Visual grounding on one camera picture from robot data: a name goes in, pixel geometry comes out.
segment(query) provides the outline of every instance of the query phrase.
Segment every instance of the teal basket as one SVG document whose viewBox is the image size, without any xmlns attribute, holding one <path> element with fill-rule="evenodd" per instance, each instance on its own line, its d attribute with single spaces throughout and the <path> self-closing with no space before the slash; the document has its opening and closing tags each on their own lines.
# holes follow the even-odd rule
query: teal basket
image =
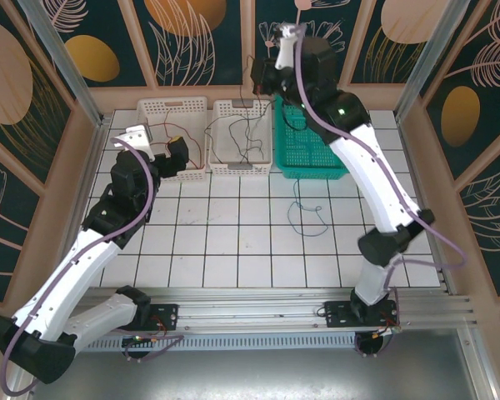
<svg viewBox="0 0 500 400">
<path fill-rule="evenodd" d="M 306 127 L 302 111 L 276 97 L 276 164 L 287 179 L 339 179 L 348 172 L 323 140 Z M 284 119 L 297 130 L 289 127 Z"/>
</svg>

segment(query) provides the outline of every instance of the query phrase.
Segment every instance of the basket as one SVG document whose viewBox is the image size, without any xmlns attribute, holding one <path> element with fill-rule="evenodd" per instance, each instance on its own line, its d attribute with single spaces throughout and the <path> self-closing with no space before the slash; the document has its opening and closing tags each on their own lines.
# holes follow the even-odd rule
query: basket
<svg viewBox="0 0 500 400">
<path fill-rule="evenodd" d="M 245 108 L 244 105 L 244 101 L 232 100 L 217 100 L 213 104 L 208 156 L 213 174 L 243 176 L 270 173 L 273 165 L 272 104 L 253 100 L 251 107 Z"/>
<path fill-rule="evenodd" d="M 206 97 L 161 97 L 139 100 L 137 123 L 147 123 L 150 126 L 153 138 L 151 147 L 154 154 L 169 155 L 162 143 L 181 136 L 189 148 L 189 158 L 196 164 L 195 167 L 192 162 L 188 162 L 185 171 L 178 172 L 176 177 L 163 179 L 164 182 L 202 181 L 206 178 L 207 118 Z M 185 128 L 188 135 L 184 130 L 170 124 Z"/>
<path fill-rule="evenodd" d="M 348 172 L 323 140 L 306 127 L 302 111 L 276 97 L 276 164 L 288 179 L 339 179 Z M 297 130 L 289 127 L 285 120 Z"/>
</svg>

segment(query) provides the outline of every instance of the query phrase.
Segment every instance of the white plastic basket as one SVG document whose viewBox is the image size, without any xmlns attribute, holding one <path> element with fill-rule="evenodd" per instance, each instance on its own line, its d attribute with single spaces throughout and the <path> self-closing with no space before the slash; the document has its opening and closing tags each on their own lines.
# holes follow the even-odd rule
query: white plastic basket
<svg viewBox="0 0 500 400">
<path fill-rule="evenodd" d="M 145 98 L 137 103 L 137 123 L 147 123 L 152 132 L 152 143 L 167 143 L 171 138 L 181 136 L 189 148 L 187 169 L 176 177 L 164 181 L 202 181 L 206 178 L 206 135 L 208 121 L 208 100 L 206 97 L 161 97 Z M 189 135 L 179 127 L 187 129 Z M 153 144 L 154 154 L 167 153 L 163 144 Z"/>
<path fill-rule="evenodd" d="M 254 100 L 251 107 L 244 102 L 245 108 L 236 102 L 243 105 L 240 100 L 213 104 L 209 166 L 216 175 L 268 175 L 273 165 L 272 104 Z"/>
</svg>

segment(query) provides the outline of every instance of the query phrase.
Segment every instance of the white tile floor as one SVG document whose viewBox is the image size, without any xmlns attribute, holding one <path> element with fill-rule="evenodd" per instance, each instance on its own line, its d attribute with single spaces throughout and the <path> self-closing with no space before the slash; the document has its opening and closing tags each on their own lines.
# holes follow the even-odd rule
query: white tile floor
<svg viewBox="0 0 500 400">
<path fill-rule="evenodd" d="M 407 193 L 416 197 L 393 114 L 371 111 L 387 160 Z M 134 111 L 116 111 L 113 137 L 132 123 Z M 87 211 L 110 183 L 117 155 L 107 145 Z M 373 216 L 352 177 L 295 181 L 277 168 L 269 177 L 218 177 L 205 182 L 162 183 L 149 224 L 92 282 L 94 287 L 139 288 L 350 288 L 361 272 L 357 240 L 373 227 Z M 432 260 L 425 234 L 407 250 L 391 284 L 438 287 L 436 271 L 408 263 Z"/>
</svg>

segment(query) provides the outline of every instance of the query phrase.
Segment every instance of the robotic arm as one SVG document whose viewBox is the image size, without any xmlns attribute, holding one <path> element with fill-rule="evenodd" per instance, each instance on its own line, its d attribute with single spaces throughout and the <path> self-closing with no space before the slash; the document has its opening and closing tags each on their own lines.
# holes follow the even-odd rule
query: robotic arm
<svg viewBox="0 0 500 400">
<path fill-rule="evenodd" d="M 129 127 L 117 138 L 138 150 L 146 162 L 153 182 L 152 198 L 156 196 L 161 179 L 175 176 L 189 161 L 188 148 L 181 137 L 175 137 L 167 145 L 171 157 L 154 155 L 149 144 L 152 135 L 147 125 Z M 76 354 L 97 338 L 130 323 L 142 326 L 150 317 L 150 297 L 129 286 L 119 288 L 106 302 L 70 317 L 95 275 L 148 222 L 152 212 L 153 202 L 135 226 L 77 257 L 87 245 L 132 223 L 145 208 L 147 179 L 133 154 L 124 151 L 117 155 L 111 179 L 112 183 L 107 185 L 100 201 L 83 222 L 72 249 L 51 277 L 12 318 L 0 317 L 0 350 L 4 354 L 19 328 L 29 321 L 9 359 L 43 383 L 60 378 Z M 31 315 L 36 303 L 41 301 L 45 291 L 71 260 L 75 260 L 75 265 L 58 280 L 37 314 Z"/>
<path fill-rule="evenodd" d="M 254 93 L 277 94 L 287 104 L 302 110 L 307 126 L 341 159 L 361 189 L 372 211 L 376 227 L 358 240 L 363 255 L 362 273 L 352 291 L 351 309 L 360 323 L 388 296 L 392 265 L 408 244 L 423 231 L 398 200 L 388 177 L 374 157 L 353 140 L 329 132 L 312 118 L 300 97 L 295 76 L 297 27 L 283 24 L 275 33 L 280 43 L 276 59 L 255 60 L 252 65 Z M 405 203 L 425 223 L 434 222 L 433 213 L 419 209 L 403 190 L 378 145 L 367 110 L 352 93 L 338 89 L 337 58 L 326 39 L 305 37 L 302 43 L 302 80 L 312 109 L 324 122 L 339 128 L 368 145 L 391 172 L 391 178 Z"/>
</svg>

